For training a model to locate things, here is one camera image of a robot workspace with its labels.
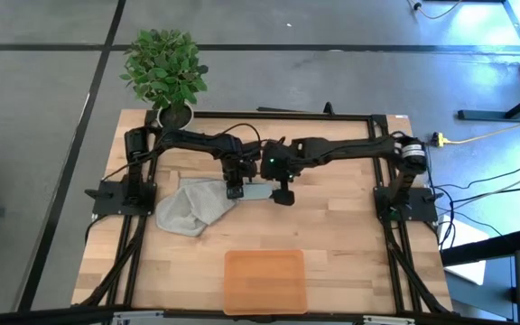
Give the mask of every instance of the wooden tabletop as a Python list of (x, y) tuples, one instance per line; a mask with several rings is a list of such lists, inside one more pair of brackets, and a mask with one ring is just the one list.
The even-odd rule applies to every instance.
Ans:
[[(123, 110), (107, 161), (106, 174), (126, 164), (124, 132), (141, 126), (145, 111)], [(388, 116), (390, 131), (411, 133), (406, 116)], [(293, 138), (321, 136), (330, 140), (367, 138), (367, 125), (354, 121), (196, 118), (189, 129), (213, 135), (248, 122), (262, 138), (287, 143)], [(243, 142), (255, 140), (247, 127), (230, 131)], [(120, 172), (113, 180), (121, 179)], [(388, 172), (383, 172), (388, 183)], [(166, 151), (156, 173), (156, 200), (174, 193), (180, 177), (222, 178), (220, 162), (207, 153)], [(256, 177), (255, 181), (264, 181)], [(305, 169), (291, 184), (291, 207), (271, 200), (242, 201), (200, 237), (159, 229), (149, 218), (135, 284), (133, 306), (155, 309), (223, 309), (224, 254), (228, 250), (301, 249), (304, 253), (308, 309), (313, 312), (394, 313), (385, 239), (376, 211), (371, 159), (334, 161)], [(81, 302), (106, 275), (116, 255), (122, 217), (98, 222), (89, 233), (72, 301)], [(441, 257), (434, 234), (423, 223), (408, 222), (414, 266), (440, 303), (451, 308)], [(406, 276), (404, 303), (411, 309)], [(127, 271), (122, 273), (117, 302), (123, 300)]]

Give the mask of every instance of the white cable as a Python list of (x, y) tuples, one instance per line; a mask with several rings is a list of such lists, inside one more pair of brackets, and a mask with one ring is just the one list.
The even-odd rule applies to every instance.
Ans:
[[(413, 2), (413, 0), (408, 0), (409, 4), (411, 5), (411, 7), (414, 9), (414, 5), (415, 3)], [(441, 17), (443, 17), (445, 14), (448, 14), (450, 13), (454, 8), (457, 7), (457, 5), (460, 5), (460, 3), (462, 2), (462, 0), (459, 0), (457, 1), (456, 4), (454, 4), (449, 10), (447, 10), (446, 12), (442, 13), (442, 14), (439, 14), (438, 16), (429, 16), (428, 14), (426, 14), (424, 12), (424, 10), (419, 6), (418, 9), (415, 9), (415, 10), (418, 10), (423, 16), (429, 18), (429, 19), (439, 19)]]
[[(493, 194), (497, 194), (497, 193), (499, 193), (499, 192), (501, 192), (501, 191), (503, 191), (503, 190), (508, 190), (508, 189), (514, 187), (515, 185), (518, 185), (518, 184), (520, 184), (520, 181), (516, 181), (516, 182), (514, 182), (514, 183), (511, 184), (511, 185), (505, 186), (505, 187), (502, 188), (501, 190), (495, 190), (494, 192), (490, 192), (490, 193), (487, 193), (487, 194), (485, 194), (485, 195), (483, 195), (483, 196), (479, 196), (479, 197), (477, 197), (477, 198), (475, 198), (475, 199), (473, 199), (473, 200), (468, 200), (468, 201), (466, 201), (465, 203), (459, 205), (458, 207), (454, 207), (454, 208), (455, 208), (455, 209), (458, 209), (458, 208), (460, 208), (460, 207), (464, 207), (464, 206), (466, 206), (467, 204), (472, 203), (472, 202), (474, 202), (474, 201), (476, 201), (476, 200), (481, 200), (481, 199), (486, 198), (487, 196), (491, 196), (491, 195), (493, 195)], [(446, 214), (447, 212), (450, 212), (450, 210), (447, 210), (447, 211), (441, 213), (441, 214), (439, 215), (439, 217), (442, 216), (442, 215), (444, 215), (444, 214)]]

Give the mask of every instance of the orange plastic container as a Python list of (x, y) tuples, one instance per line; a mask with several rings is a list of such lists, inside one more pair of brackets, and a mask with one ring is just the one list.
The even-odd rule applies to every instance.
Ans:
[(226, 253), (226, 315), (303, 314), (307, 310), (301, 250)]

